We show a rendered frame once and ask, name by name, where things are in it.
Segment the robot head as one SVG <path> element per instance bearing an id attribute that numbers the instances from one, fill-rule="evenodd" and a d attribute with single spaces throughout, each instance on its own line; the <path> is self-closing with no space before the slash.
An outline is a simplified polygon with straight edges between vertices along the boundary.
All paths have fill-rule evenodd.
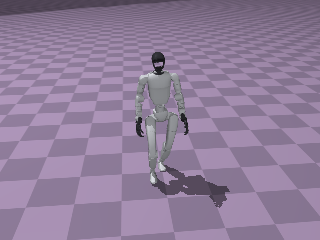
<path id="1" fill-rule="evenodd" d="M 162 70 L 164 69 L 164 66 L 165 66 L 165 56 L 161 52 L 155 52 L 152 55 L 152 63 L 155 68 L 155 72 L 157 72 L 154 74 L 157 76 L 163 75 L 164 72 L 162 72 Z M 162 67 L 161 66 L 155 67 L 155 63 L 163 63 L 163 66 Z"/>

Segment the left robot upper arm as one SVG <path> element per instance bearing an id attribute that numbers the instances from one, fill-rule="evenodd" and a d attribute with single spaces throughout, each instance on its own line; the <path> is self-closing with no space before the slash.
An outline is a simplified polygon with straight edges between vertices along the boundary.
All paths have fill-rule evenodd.
<path id="1" fill-rule="evenodd" d="M 171 81 L 173 81 L 173 85 L 174 85 L 174 90 L 176 92 L 175 96 L 175 100 L 178 101 L 182 101 L 182 87 L 181 87 L 181 82 L 180 82 L 180 78 L 176 73 L 169 73 L 170 77 L 171 77 Z"/>

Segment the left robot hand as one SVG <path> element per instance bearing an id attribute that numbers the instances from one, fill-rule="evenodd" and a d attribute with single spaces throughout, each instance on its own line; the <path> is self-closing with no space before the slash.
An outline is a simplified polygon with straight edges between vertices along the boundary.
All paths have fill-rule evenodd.
<path id="1" fill-rule="evenodd" d="M 189 128 L 188 128 L 189 124 L 188 124 L 187 118 L 183 113 L 180 116 L 181 116 L 181 121 L 184 122 L 184 125 L 185 125 L 184 128 L 186 128 L 186 132 L 184 133 L 184 135 L 187 135 L 189 133 Z"/>

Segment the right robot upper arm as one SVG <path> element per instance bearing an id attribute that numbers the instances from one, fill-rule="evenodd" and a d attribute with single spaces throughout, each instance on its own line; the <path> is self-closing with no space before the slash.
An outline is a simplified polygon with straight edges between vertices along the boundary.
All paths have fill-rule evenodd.
<path id="1" fill-rule="evenodd" d="M 149 75 L 142 75 L 139 77 L 138 86 L 137 86 L 137 95 L 139 98 L 139 103 L 143 103 L 145 101 L 145 96 L 143 96 L 145 85 L 148 83 Z"/>

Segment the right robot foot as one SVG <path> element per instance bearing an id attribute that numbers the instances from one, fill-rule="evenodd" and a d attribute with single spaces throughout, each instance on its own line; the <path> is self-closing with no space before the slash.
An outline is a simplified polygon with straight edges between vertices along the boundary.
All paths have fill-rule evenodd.
<path id="1" fill-rule="evenodd" d="M 158 177 L 156 175 L 156 171 L 155 171 L 155 173 L 154 172 L 151 173 L 151 170 L 150 170 L 150 182 L 151 182 L 151 184 L 156 184 L 158 182 Z"/>

